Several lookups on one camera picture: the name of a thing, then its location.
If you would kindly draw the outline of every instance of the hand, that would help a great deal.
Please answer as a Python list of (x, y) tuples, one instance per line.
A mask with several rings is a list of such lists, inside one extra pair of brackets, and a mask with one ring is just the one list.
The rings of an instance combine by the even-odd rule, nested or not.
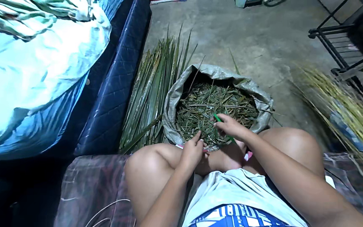
[(242, 138), (244, 135), (247, 135), (250, 130), (245, 126), (241, 125), (238, 121), (233, 119), (232, 117), (225, 115), (225, 114), (217, 114), (217, 116), (223, 122), (215, 122), (214, 127), (218, 128), (220, 131), (224, 132), (225, 134), (234, 137), (239, 141), (244, 141)]
[(182, 168), (193, 171), (203, 157), (204, 141), (200, 139), (201, 131), (199, 131), (191, 140), (184, 144), (180, 164)]

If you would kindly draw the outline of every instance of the dark blue quilted fabric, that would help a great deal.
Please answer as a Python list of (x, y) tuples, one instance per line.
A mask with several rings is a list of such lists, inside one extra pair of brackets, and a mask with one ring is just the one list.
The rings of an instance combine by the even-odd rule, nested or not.
[(114, 152), (150, 15), (149, 0), (123, 0), (111, 20), (110, 42), (88, 75), (90, 84), (83, 88), (62, 138), (43, 155)]
[(134, 0), (117, 53), (89, 114), (74, 154), (115, 153), (130, 90), (150, 22), (148, 0)]

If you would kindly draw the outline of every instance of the gray sack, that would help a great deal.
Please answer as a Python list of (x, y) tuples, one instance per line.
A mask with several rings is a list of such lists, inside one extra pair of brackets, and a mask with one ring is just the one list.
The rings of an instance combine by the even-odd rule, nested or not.
[[(196, 69), (198, 66), (199, 65), (191, 65), (186, 70), (184, 70), (180, 78), (174, 83), (166, 95), (162, 123), (164, 127), (164, 134), (174, 144), (181, 145), (185, 142), (183, 137), (175, 130), (177, 113), (176, 107), (182, 95), (184, 83), (193, 71), (193, 67)], [(259, 133), (264, 130), (270, 121), (271, 109), (273, 106), (273, 99), (269, 94), (261, 90), (250, 77), (235, 74), (219, 66), (201, 65), (200, 72), (209, 76), (210, 79), (215, 80), (226, 80), (233, 78), (233, 85), (236, 88), (245, 90), (250, 95), (252, 95), (255, 99), (256, 107), (259, 110), (259, 115), (254, 121), (253, 125), (250, 127), (250, 130), (255, 133)]]

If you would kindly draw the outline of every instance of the wrist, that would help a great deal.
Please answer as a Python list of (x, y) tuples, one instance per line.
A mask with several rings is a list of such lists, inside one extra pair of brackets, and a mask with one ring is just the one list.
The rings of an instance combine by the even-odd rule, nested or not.
[(184, 162), (180, 162), (178, 166), (175, 169), (175, 174), (182, 178), (187, 178), (187, 180), (190, 178), (191, 174), (193, 174), (194, 168), (189, 166), (188, 164), (185, 164)]
[(253, 141), (256, 140), (256, 136), (258, 136), (256, 133), (252, 132), (250, 129), (247, 129), (247, 132), (244, 133), (244, 137), (242, 138), (242, 142), (250, 147), (250, 144), (252, 144)]

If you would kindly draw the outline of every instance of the knee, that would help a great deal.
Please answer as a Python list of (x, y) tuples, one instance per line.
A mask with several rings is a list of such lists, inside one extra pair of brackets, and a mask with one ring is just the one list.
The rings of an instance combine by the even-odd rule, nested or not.
[(161, 144), (145, 146), (133, 153), (126, 161), (124, 172), (134, 172), (135, 170), (154, 170), (162, 162), (162, 157), (158, 153)]
[(290, 143), (316, 143), (316, 140), (312, 135), (298, 128), (270, 128), (262, 131), (259, 135), (265, 138), (280, 138)]

